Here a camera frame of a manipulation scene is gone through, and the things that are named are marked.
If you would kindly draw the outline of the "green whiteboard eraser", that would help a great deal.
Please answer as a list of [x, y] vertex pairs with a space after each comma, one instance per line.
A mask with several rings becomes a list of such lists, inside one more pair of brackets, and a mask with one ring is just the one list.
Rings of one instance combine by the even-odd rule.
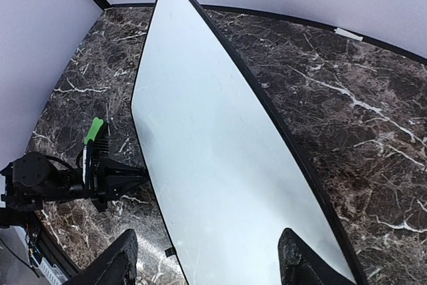
[[107, 122], [101, 118], [95, 117], [92, 120], [91, 127], [89, 128], [89, 131], [87, 132], [83, 143], [87, 145], [90, 141], [97, 141], [99, 140], [107, 130]]

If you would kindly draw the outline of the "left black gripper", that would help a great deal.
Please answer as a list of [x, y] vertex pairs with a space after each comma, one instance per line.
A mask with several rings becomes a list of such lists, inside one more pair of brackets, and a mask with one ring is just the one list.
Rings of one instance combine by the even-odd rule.
[[129, 166], [107, 157], [83, 156], [82, 170], [83, 198], [90, 200], [98, 212], [106, 211], [108, 200], [117, 200], [148, 181], [145, 168]]

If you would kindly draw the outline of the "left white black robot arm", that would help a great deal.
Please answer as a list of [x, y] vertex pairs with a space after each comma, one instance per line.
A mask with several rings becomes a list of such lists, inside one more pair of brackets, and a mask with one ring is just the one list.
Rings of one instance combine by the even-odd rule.
[[109, 202], [148, 182], [144, 168], [84, 153], [73, 168], [59, 158], [30, 152], [1, 170], [1, 176], [5, 178], [2, 228], [30, 225], [31, 216], [47, 202], [90, 200], [98, 212], [104, 212]]

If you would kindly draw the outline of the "white whiteboard black frame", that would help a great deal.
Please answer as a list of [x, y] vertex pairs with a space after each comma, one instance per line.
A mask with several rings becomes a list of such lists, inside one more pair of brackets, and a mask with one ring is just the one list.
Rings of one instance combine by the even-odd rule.
[[131, 113], [188, 284], [282, 284], [285, 228], [367, 282], [318, 175], [196, 0], [155, 0]]

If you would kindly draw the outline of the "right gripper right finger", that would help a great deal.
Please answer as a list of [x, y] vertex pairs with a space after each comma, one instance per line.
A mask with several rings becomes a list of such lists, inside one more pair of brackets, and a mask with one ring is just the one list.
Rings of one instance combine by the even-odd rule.
[[285, 228], [280, 236], [278, 257], [282, 284], [354, 284], [331, 268], [291, 228]]

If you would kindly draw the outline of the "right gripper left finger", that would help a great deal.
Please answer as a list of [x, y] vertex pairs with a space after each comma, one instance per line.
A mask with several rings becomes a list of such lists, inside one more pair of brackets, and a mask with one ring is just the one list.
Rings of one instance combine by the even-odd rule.
[[64, 284], [136, 284], [137, 255], [135, 230], [126, 229], [86, 269]]

